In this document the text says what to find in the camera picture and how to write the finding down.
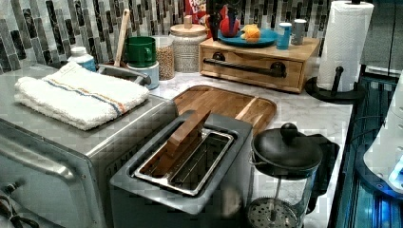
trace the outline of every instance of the folded white towel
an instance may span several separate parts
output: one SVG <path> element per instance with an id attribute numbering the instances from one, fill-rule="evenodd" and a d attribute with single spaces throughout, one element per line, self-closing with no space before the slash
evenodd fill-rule
<path id="1" fill-rule="evenodd" d="M 83 130 L 119 117 L 149 93 L 141 85 L 88 71 L 73 62 L 40 80 L 23 77 L 15 87 L 15 101 Z"/>

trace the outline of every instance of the blue plate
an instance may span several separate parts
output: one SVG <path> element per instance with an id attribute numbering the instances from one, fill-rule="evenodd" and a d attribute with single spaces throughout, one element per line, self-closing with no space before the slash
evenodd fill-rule
<path id="1" fill-rule="evenodd" d="M 256 43 L 247 43 L 245 40 L 241 39 L 240 36 L 243 34 L 239 31 L 235 37 L 227 38 L 222 36 L 221 31 L 219 31 L 219 39 L 229 46 L 238 46 L 244 48 L 262 48 L 273 45 L 276 42 L 277 34 L 270 29 L 260 30 L 260 39 Z"/>

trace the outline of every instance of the kitchen counter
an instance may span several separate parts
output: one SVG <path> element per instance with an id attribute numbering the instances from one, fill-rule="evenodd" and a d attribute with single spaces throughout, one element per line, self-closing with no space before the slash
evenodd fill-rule
<path id="1" fill-rule="evenodd" d="M 327 227 L 353 106 L 325 103 L 311 97 L 305 91 L 302 91 L 301 94 L 290 94 L 254 85 L 209 78 L 201 76 L 199 73 L 177 72 L 173 79 L 160 81 L 160 86 L 151 90 L 151 94 L 173 99 L 189 87 L 199 85 L 214 86 L 269 99 L 276 103 L 277 113 L 266 129 L 279 128 L 285 123 L 293 123 L 300 132 L 306 135 L 321 134 L 340 146 L 328 191 L 318 198 L 316 209 L 307 215 L 304 221 L 305 228 Z M 274 196 L 277 182 L 257 170 L 254 171 L 254 174 L 253 194 L 249 200 Z M 287 190 L 292 190 L 294 187 L 290 186 Z M 288 193 L 284 191 L 280 192 L 280 197 L 284 193 L 292 194 L 291 191 Z"/>

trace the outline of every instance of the green mug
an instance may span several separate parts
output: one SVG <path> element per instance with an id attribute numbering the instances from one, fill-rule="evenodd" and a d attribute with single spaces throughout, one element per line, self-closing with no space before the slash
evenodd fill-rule
<path id="1" fill-rule="evenodd" d="M 125 55 L 132 67 L 150 67 L 157 62 L 155 39 L 148 36 L 132 36 L 125 39 Z"/>

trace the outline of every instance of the paper towel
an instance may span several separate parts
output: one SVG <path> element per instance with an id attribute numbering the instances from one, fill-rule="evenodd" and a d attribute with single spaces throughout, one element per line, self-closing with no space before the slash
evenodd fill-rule
<path id="1" fill-rule="evenodd" d="M 317 86 L 332 90 L 336 68 L 343 67 L 337 91 L 347 92 L 358 81 L 359 61 L 364 48 L 374 5 L 334 1 L 330 9 Z"/>

